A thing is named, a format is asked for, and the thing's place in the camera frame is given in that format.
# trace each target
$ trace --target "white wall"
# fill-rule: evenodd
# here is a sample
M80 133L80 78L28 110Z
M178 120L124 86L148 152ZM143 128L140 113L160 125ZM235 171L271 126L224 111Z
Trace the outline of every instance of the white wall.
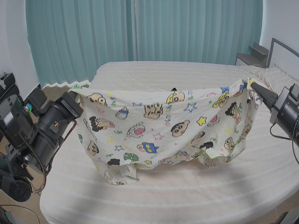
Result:
M27 41L25 0L0 0L0 73L13 72L25 99L39 84Z
M264 0L260 45L270 51L273 37L299 52L299 0Z

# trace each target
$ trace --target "teal curtain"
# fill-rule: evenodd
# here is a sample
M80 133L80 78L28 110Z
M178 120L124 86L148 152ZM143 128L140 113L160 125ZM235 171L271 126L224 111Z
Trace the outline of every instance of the teal curtain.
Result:
M92 81L107 62L136 60L134 3L26 0L28 42L40 84Z
M138 60L234 65L260 42L263 0L135 0Z

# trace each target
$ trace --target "tiled floor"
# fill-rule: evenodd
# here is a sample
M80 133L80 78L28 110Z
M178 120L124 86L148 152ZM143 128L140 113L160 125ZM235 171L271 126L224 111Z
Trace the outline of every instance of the tiled floor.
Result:
M68 91L69 87L46 87L43 89L43 92L48 97L48 100L56 100L59 98L64 92ZM0 142L0 152L4 153L4 147L7 144L7 140L4 138ZM43 181L43 176L34 172L30 171L32 176L34 177L34 180L32 184L35 188L38 188ZM44 216L42 215L40 209L39 209L39 195L38 194L32 194L30 199L24 203L17 203L11 198L9 198L4 192L0 191L0 205L3 204L14 204L14 205L21 205L27 208L30 208L31 210L35 211L36 214L39 216L40 223L41 224L48 224L48 222L44 219ZM268 212L267 214L263 215L262 217L248 223L248 224L270 224L274 223L276 219L284 212L291 210L292 208L299 205L299 191L296 192L293 196L291 196L288 200L284 201L282 204L280 204L278 207L273 209L272 211ZM38 220L35 214L33 214L31 211L28 211L24 208L20 207L4 207L8 211L12 211L15 215L22 218L25 222L28 222L30 224L38 224Z

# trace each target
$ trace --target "garment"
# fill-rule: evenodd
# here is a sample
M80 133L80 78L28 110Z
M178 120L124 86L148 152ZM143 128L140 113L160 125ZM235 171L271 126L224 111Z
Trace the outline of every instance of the garment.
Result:
M222 166L245 149L262 102L252 82L258 81L244 78L229 87L169 92L72 88L84 109L76 129L87 155L111 184L137 182L137 169L159 164L197 159L207 167Z

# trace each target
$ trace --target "robotic arm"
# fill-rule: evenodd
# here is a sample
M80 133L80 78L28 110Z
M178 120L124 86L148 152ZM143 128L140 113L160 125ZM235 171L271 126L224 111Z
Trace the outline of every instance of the robotic arm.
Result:
M284 87L279 96L257 83L252 83L251 87L263 98L270 110L270 122L278 124L287 133L289 138L285 139L295 141L298 145L299 86L294 84L290 89ZM29 104L27 106L32 107L32 113L39 116L36 124L32 122L17 95L10 96L0 104L0 131L9 141L6 146L7 155L0 155L0 189L14 200L27 201L31 193L43 190L55 154L74 129L77 123L75 119L83 113L75 102L75 97L76 93L65 92L58 100L41 108L47 97L36 88L25 100ZM74 125L63 138L62 135L71 122ZM40 189L32 191L28 179L33 180L33 177L27 171L27 166L44 175Z

